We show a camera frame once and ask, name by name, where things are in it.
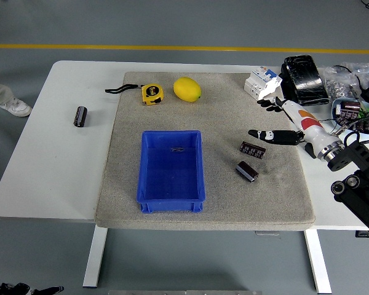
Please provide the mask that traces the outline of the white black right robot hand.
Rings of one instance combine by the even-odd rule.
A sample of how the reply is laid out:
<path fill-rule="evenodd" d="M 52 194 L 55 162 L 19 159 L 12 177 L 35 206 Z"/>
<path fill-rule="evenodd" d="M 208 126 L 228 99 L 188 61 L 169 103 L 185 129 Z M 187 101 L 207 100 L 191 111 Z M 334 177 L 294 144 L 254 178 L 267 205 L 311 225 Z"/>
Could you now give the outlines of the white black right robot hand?
<path fill-rule="evenodd" d="M 343 150 L 343 142 L 339 137 L 329 134 L 320 122 L 300 104 L 279 97 L 268 97 L 257 101 L 267 111 L 284 111 L 297 128 L 294 130 L 258 131 L 249 130 L 248 134 L 271 144 L 296 146 L 307 142 L 306 150 L 318 159 L 334 157 Z"/>

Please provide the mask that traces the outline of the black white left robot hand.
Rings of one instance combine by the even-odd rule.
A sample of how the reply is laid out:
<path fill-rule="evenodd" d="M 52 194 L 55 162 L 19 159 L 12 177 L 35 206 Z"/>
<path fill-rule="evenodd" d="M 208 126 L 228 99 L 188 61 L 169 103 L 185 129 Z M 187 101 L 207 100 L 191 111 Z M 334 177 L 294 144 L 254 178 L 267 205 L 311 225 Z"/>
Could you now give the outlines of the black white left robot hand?
<path fill-rule="evenodd" d="M 10 283 L 0 284 L 0 294 L 57 294 L 64 290 L 63 286 L 52 286 L 46 289 L 32 289 L 25 283 L 17 283 L 16 285 Z"/>

